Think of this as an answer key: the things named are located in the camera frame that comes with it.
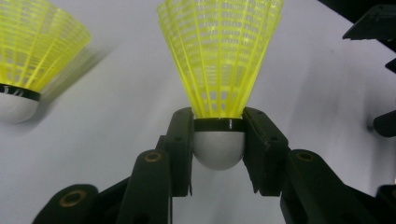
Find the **white background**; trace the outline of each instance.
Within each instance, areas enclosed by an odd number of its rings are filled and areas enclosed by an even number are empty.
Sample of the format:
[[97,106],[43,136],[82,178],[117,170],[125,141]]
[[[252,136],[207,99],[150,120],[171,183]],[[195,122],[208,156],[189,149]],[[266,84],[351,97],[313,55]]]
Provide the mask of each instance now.
[[[71,77],[35,117],[0,123],[0,223],[31,223],[77,183],[104,190],[153,149],[173,112],[189,106],[162,33],[161,0],[53,0],[92,33]],[[285,0],[248,106],[264,111],[291,148],[318,153],[349,186],[374,195],[395,177],[395,140],[367,128],[395,109],[396,55],[315,0]],[[284,223],[278,198],[254,194],[242,162],[225,172],[193,162],[193,196],[174,199],[174,223]]]

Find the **black band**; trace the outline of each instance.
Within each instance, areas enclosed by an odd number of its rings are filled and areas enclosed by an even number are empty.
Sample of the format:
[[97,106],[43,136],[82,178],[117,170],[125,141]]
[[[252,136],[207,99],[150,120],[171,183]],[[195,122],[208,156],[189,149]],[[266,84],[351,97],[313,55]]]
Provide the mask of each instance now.
[[245,131],[242,119],[195,119],[196,132],[240,132]]
[[40,93],[36,91],[30,91],[21,87],[10,86],[2,83],[0,83],[0,93],[20,96],[34,101],[40,100]]

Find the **yellow plastic mesh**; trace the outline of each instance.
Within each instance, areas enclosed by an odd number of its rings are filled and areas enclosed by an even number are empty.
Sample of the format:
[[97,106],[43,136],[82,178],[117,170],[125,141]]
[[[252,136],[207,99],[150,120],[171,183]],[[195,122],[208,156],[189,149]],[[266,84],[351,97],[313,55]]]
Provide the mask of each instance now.
[[283,0],[165,0],[159,24],[196,118],[240,118]]
[[0,83],[41,91],[90,39],[45,0],[0,0]]

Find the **shuttlecock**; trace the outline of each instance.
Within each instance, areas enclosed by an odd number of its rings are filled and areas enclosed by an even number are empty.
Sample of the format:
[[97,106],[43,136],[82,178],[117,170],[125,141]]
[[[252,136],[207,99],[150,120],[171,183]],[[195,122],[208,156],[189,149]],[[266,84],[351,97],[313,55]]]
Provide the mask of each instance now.
[[282,5],[283,0],[165,0],[157,8],[195,126],[202,127],[195,128],[194,155],[206,167],[228,169],[243,157],[243,128],[233,124],[243,123]]
[[82,24],[45,0],[0,0],[0,119],[32,117],[40,91],[90,39]]

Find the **screw hole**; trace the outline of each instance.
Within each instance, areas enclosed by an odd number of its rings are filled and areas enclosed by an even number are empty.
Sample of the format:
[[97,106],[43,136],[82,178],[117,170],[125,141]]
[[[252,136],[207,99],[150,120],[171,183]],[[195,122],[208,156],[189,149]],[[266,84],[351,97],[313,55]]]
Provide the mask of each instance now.
[[300,159],[301,161],[312,161],[314,157],[311,154],[301,152],[297,154],[297,158]]
[[145,156],[145,161],[154,162],[160,161],[163,156],[158,152],[151,152]]
[[151,217],[147,213],[139,213],[135,215],[132,219],[133,224],[148,224],[151,220]]
[[59,205],[62,207],[73,207],[83,201],[86,196],[87,192],[84,190],[73,190],[62,197],[59,201]]

